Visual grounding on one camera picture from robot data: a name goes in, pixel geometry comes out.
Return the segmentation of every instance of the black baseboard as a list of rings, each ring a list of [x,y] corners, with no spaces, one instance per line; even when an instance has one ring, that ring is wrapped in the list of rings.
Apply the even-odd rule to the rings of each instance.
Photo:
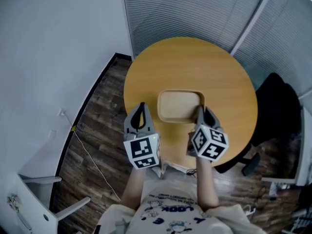
[[[78,121],[80,120],[81,116],[82,116],[82,113],[84,111],[84,109],[86,108],[91,96],[93,95],[95,89],[97,88],[98,84],[100,83],[100,81],[102,80],[103,76],[105,75],[105,73],[107,72],[107,70],[109,69],[109,67],[113,64],[114,60],[116,58],[120,58],[120,59],[125,59],[125,60],[132,60],[131,59],[131,56],[127,56],[127,55],[123,55],[123,54],[119,54],[119,53],[115,53],[113,55],[113,57],[110,59],[110,61],[108,62],[108,64],[106,65],[106,67],[104,68],[104,70],[102,71],[102,73],[99,75],[99,77],[97,78],[96,82],[94,83],[93,87],[91,88],[86,100],[84,101],[82,107],[80,108],[78,114],[77,114],[77,117],[73,123],[73,126],[76,126],[78,124]],[[57,171],[56,171],[56,174],[55,176],[59,176],[59,173],[60,173],[60,170],[61,170],[61,167],[62,167],[62,164],[63,164],[63,161],[64,161],[64,158],[65,158],[65,155],[66,155],[66,151],[67,151],[67,148],[69,146],[69,142],[70,140],[72,139],[72,136],[73,136],[73,132],[69,132],[68,134],[68,137],[67,137],[67,140],[65,142],[65,145],[64,145],[64,148],[63,148],[63,151],[62,151],[62,154],[60,156],[60,159],[59,159],[59,162],[58,162],[58,168],[57,168]],[[54,183],[53,184],[53,187],[52,187],[52,192],[51,192],[51,199],[50,199],[50,211],[52,211],[52,207],[53,207],[53,202],[54,202],[54,196],[55,196],[55,191],[56,191],[56,186],[57,184]]]

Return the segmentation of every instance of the cartoon character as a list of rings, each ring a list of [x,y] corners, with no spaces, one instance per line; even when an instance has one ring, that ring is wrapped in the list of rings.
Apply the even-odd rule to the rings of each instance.
[[[187,232],[187,231],[191,231],[191,228],[187,228],[185,226],[185,222],[183,221],[172,221],[170,224],[170,229],[169,231],[172,230],[171,234],[175,234],[175,233],[182,233],[182,232]]]
[[[158,213],[155,211],[148,211],[148,212],[143,212],[141,215],[142,220],[146,220],[147,217],[156,217],[158,216]]]
[[[150,211],[152,210],[153,208],[156,208],[158,206],[161,206],[163,201],[162,200],[150,200],[150,201],[147,201],[147,203],[150,205],[149,208],[146,208],[145,211]]]

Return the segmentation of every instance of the power socket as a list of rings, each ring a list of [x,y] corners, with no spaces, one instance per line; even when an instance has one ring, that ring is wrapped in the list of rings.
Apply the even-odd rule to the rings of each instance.
[[[62,109],[60,108],[59,112],[58,112],[58,117],[64,117],[66,114],[66,110],[65,109]]]

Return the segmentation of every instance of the table top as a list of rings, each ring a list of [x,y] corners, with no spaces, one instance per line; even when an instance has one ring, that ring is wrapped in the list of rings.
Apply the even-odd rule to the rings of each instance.
[[[219,119],[229,148],[213,166],[231,160],[245,148],[257,121],[257,99],[247,73],[228,52],[200,39],[165,39],[141,52],[126,77],[126,111],[142,101],[147,103],[160,133],[161,158],[195,168],[195,158],[186,156],[188,133],[195,125],[167,123],[158,117],[158,95],[167,89],[200,91],[206,106]]]

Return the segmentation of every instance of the dark wood floor plank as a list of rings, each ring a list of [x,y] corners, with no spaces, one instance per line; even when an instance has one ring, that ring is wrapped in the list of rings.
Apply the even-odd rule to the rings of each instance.
[[[131,172],[131,164],[123,146],[123,122],[126,112],[123,103],[123,86],[130,61],[117,58],[99,82],[77,125],[76,133],[95,163],[121,196]],[[224,174],[214,171],[214,181],[224,206],[253,204],[256,213],[249,217],[252,223],[269,234],[291,224],[290,216],[296,208],[297,198],[271,201],[269,185],[261,182],[262,176],[294,177],[295,161],[300,140],[284,137],[272,139],[253,147],[247,154],[251,158],[260,153],[261,162],[250,177],[244,177],[242,164],[235,165]],[[97,168],[73,136],[62,164],[53,211],[58,212],[85,196],[92,198],[86,206],[63,219],[59,233],[90,234],[103,212],[118,200]]]

